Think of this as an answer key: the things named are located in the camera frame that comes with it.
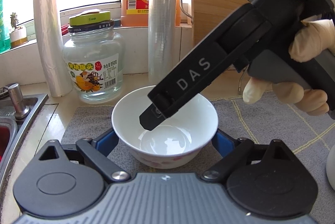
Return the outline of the gloved right hand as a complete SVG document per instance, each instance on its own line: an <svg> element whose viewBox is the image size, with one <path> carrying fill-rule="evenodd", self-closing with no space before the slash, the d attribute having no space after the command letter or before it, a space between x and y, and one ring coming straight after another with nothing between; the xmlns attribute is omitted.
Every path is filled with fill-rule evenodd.
<svg viewBox="0 0 335 224"><path fill-rule="evenodd" d="M305 22L304 28L295 35L289 54L297 62L307 62L326 49L334 53L334 23L331 19ZM320 116L329 111L328 96L323 90L305 90L294 82L271 83L254 77L244 88L243 101L248 105L259 101L269 87L282 103L294 104L310 116Z"/></svg>

